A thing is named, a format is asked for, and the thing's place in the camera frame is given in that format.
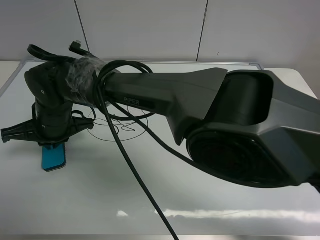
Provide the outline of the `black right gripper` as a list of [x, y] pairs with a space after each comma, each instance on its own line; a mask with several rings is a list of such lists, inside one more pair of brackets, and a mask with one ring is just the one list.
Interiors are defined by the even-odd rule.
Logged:
[[1, 130], [4, 143], [11, 140], [36, 142], [49, 150], [63, 149], [69, 138], [94, 128], [94, 120], [73, 111], [72, 103], [63, 103], [50, 109], [38, 100], [32, 105], [32, 119]]

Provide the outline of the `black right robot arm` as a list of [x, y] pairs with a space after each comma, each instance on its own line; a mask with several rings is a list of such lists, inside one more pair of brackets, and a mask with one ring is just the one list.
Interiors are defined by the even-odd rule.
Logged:
[[27, 71], [35, 96], [32, 119], [4, 128], [1, 137], [66, 142], [94, 121], [72, 109], [104, 113], [126, 105], [167, 119], [189, 165], [253, 188], [320, 185], [320, 102], [267, 70], [211, 68], [152, 73], [139, 62], [94, 58], [50, 60]]

